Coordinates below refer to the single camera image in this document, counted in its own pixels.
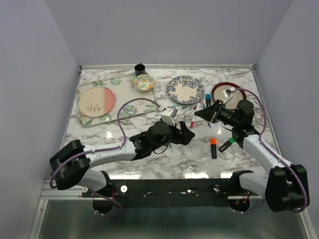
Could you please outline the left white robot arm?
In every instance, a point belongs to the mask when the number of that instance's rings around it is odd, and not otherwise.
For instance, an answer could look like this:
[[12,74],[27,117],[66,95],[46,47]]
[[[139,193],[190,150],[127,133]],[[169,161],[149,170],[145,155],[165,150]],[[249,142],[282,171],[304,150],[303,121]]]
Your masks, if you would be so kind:
[[98,196],[110,193],[111,185],[105,173],[96,172],[93,167],[118,161],[134,161],[149,157],[155,150],[169,144],[188,145],[195,137],[185,122],[180,126],[157,121],[147,131],[123,142],[105,145],[83,145],[73,140],[60,149],[49,160],[52,175],[49,185],[52,189],[66,190],[76,185],[94,190]]

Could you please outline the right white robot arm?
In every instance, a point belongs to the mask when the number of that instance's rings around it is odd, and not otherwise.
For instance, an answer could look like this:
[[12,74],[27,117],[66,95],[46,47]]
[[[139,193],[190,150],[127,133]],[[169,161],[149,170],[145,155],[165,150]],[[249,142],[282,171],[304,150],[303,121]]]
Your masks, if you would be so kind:
[[236,110],[226,109],[221,101],[211,107],[198,110],[195,115],[205,121],[220,121],[232,127],[234,141],[268,173],[268,178],[259,178],[252,172],[235,174],[229,183],[230,191],[241,195],[246,190],[263,197],[274,212],[301,212],[310,203],[307,171],[284,159],[262,141],[262,135],[252,125],[254,105],[248,100],[240,100]]

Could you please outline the orange black highlighter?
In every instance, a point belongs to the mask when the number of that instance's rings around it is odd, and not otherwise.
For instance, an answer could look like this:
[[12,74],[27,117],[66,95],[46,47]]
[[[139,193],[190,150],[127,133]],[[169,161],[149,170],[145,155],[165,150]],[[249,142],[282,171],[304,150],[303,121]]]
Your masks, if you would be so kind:
[[212,159],[216,159],[217,158],[217,147],[216,147],[216,139],[215,138],[210,139],[210,148],[211,148]]

